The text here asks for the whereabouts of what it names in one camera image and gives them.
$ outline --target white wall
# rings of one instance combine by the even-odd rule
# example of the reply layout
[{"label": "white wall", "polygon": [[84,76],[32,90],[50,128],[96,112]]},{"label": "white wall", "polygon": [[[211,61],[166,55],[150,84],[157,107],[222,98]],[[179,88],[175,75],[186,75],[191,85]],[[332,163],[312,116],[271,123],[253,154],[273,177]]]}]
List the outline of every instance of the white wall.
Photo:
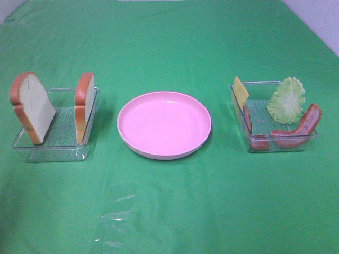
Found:
[{"label": "white wall", "polygon": [[0,0],[0,25],[24,2],[26,2],[26,0]]},{"label": "white wall", "polygon": [[282,0],[339,56],[339,0]]}]

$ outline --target plastic sheet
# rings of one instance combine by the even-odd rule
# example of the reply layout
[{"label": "plastic sheet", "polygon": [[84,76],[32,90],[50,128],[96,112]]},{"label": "plastic sheet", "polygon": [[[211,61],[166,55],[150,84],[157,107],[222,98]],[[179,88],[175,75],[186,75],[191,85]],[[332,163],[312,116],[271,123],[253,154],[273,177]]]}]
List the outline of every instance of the plastic sheet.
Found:
[{"label": "plastic sheet", "polygon": [[92,254],[124,252],[124,235],[136,198],[136,185],[114,185],[107,195],[90,252]]}]

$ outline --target green surface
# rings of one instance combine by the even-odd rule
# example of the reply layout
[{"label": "green surface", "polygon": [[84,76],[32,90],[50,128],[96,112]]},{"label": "green surface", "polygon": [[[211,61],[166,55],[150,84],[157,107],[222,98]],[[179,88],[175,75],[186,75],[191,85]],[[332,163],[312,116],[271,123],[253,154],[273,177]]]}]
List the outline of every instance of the green surface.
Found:
[{"label": "green surface", "polygon": [[[26,2],[0,26],[0,253],[338,253],[338,67],[278,0]],[[87,160],[28,164],[13,151],[8,94],[30,70],[46,88],[96,73]],[[305,107],[323,110],[308,150],[246,151],[235,76],[303,82]],[[122,142],[118,112],[155,90],[210,111],[212,133],[191,156],[151,160]]]}]

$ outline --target cheese slice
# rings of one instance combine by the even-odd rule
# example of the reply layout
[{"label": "cheese slice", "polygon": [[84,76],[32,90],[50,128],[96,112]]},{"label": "cheese slice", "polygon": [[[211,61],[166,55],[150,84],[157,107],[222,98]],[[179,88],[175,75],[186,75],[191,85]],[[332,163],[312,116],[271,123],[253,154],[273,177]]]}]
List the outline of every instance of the cheese slice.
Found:
[{"label": "cheese slice", "polygon": [[249,97],[249,94],[238,77],[235,77],[234,79],[233,91],[241,110],[243,110],[243,105],[245,104],[247,98]]}]

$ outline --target bread crust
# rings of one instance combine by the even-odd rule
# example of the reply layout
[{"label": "bread crust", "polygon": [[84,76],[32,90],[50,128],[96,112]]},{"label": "bread crust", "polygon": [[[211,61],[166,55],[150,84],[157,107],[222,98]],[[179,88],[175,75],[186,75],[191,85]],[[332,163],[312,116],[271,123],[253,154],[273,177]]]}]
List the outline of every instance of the bread crust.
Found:
[{"label": "bread crust", "polygon": [[91,79],[94,77],[94,73],[92,72],[85,72],[82,74],[76,94],[75,94],[75,125],[76,125],[76,136],[77,142],[82,143],[83,137],[86,130],[86,95],[88,92],[88,88],[91,83]]}]

